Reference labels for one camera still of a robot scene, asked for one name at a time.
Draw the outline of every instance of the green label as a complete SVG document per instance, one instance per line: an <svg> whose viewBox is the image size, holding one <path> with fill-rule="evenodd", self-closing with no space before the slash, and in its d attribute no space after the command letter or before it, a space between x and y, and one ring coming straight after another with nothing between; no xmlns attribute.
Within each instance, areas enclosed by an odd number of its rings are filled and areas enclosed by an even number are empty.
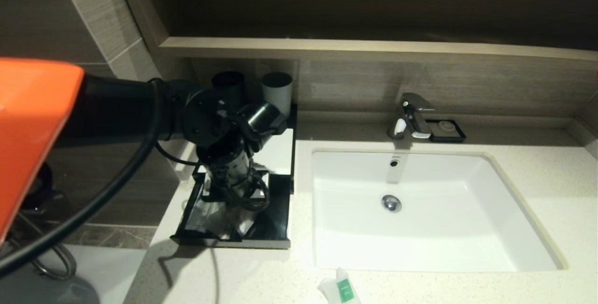
<svg viewBox="0 0 598 304"><path fill-rule="evenodd" d="M344 279L340 282L337 282L338 287L338 294L340 295L340 302L348 302L355 298L353 295L353 289L351 289L351 284L349 283L348 279Z"/></svg>

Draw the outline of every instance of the white sink basin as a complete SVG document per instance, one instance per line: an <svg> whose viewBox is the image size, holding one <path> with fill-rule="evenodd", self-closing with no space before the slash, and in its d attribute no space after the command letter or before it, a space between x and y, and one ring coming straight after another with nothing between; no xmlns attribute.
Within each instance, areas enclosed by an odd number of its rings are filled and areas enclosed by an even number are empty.
<svg viewBox="0 0 598 304"><path fill-rule="evenodd" d="M485 157L318 151L312 163L320 268L562 269ZM386 195L400 200L400 211L385 208Z"/></svg>

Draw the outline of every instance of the wooden shelf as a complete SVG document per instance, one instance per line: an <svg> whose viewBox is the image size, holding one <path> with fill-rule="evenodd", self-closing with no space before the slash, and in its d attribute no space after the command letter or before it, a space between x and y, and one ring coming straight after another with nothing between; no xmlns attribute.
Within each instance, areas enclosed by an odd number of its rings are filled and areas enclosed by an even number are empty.
<svg viewBox="0 0 598 304"><path fill-rule="evenodd" d="M148 47L177 57L396 60L464 53L598 61L598 0L128 3Z"/></svg>

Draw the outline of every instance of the chrome faucet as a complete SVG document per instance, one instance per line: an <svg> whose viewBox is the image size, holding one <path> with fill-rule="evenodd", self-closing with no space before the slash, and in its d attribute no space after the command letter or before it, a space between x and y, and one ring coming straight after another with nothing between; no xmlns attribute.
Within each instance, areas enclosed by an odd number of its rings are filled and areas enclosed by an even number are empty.
<svg viewBox="0 0 598 304"><path fill-rule="evenodd" d="M436 108L416 93L403 93L399 104L397 119L389 127L388 135L394 140L399 140L403 138L404 130L408 127L414 138L429 138L432 135L432 130L420 111L433 111Z"/></svg>

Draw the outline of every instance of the countertop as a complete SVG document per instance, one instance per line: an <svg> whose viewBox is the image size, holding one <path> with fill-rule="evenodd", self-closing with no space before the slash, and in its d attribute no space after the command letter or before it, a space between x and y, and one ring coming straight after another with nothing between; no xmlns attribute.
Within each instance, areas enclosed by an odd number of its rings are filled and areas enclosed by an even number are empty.
<svg viewBox="0 0 598 304"><path fill-rule="evenodd" d="M318 304L317 286L335 270L314 265L312 168L316 149L485 154L519 196L564 270L507 273L348 270L364 304L594 304L597 295L598 162L564 130L463 127L463 144L405 139L393 144L383 125L299 124L291 249L178 247L192 181L181 183L152 240L126 303Z"/></svg>

